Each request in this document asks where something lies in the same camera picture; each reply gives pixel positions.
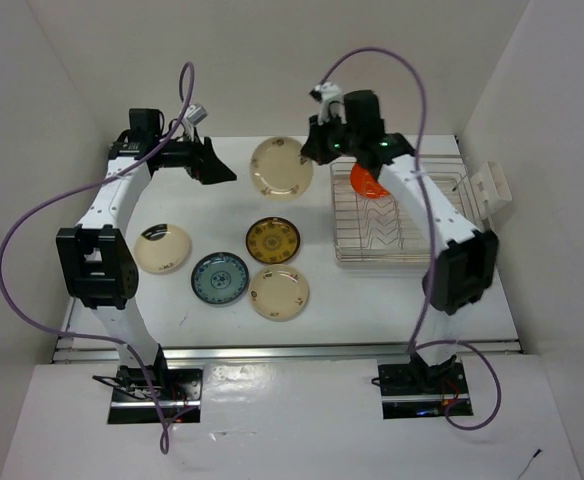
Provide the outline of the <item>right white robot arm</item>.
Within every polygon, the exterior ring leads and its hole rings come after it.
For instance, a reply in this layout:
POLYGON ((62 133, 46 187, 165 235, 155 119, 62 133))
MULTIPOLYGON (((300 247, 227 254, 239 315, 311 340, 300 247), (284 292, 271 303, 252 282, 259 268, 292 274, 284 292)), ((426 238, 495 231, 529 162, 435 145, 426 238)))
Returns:
POLYGON ((310 92, 320 105, 309 119, 302 156, 318 165, 351 157, 388 191, 428 242, 424 303, 408 342, 412 386, 440 386, 452 368, 459 316, 493 283, 499 240, 482 231, 449 201, 421 166, 420 152, 400 133, 389 133, 371 90, 343 93, 334 83, 310 92))

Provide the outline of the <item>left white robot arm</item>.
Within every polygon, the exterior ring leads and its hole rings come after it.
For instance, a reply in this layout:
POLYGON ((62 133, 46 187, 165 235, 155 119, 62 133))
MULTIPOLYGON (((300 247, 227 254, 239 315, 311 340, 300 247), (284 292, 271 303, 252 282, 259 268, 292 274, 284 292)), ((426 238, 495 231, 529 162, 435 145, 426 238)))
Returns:
POLYGON ((184 136, 174 140, 163 131, 161 111, 130 109, 128 129, 109 148, 105 184, 77 225, 56 235, 68 293, 116 340, 116 384, 137 389, 152 400, 169 391, 171 375, 163 350, 136 304, 139 272, 125 232, 141 194, 159 169, 183 168, 203 185, 236 180, 216 155, 211 139, 198 134, 197 126, 206 115, 203 106, 189 106, 181 122, 184 136))

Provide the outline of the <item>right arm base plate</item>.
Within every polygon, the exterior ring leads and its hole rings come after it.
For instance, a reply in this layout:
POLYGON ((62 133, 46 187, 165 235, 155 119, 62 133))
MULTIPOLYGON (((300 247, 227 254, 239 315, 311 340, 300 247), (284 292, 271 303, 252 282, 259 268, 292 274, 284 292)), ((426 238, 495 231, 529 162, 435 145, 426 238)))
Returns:
POLYGON ((421 385, 408 364, 379 364, 370 381, 381 395, 384 420, 473 415, 465 370, 456 361, 450 370, 421 385))

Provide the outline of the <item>orange plastic plate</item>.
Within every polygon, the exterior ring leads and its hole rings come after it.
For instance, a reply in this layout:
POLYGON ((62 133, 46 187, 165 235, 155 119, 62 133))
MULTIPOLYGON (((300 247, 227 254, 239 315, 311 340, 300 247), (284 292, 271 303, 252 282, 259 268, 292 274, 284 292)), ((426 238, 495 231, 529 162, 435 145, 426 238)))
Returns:
POLYGON ((390 196, 390 193, 365 168, 357 163, 353 165, 349 179, 353 190, 362 197, 381 199, 390 196))

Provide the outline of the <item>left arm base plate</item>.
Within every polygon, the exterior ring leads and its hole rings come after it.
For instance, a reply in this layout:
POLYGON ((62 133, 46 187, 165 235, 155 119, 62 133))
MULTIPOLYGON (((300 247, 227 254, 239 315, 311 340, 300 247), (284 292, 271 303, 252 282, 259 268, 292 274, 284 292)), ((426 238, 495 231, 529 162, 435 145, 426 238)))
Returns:
MULTIPOLYGON (((146 384, 124 384, 121 377, 93 375, 92 379, 111 392, 107 423, 110 425, 156 424, 159 417, 146 384)), ((203 369, 169 370, 165 384, 154 385, 164 417, 177 424, 199 423, 203 369)))

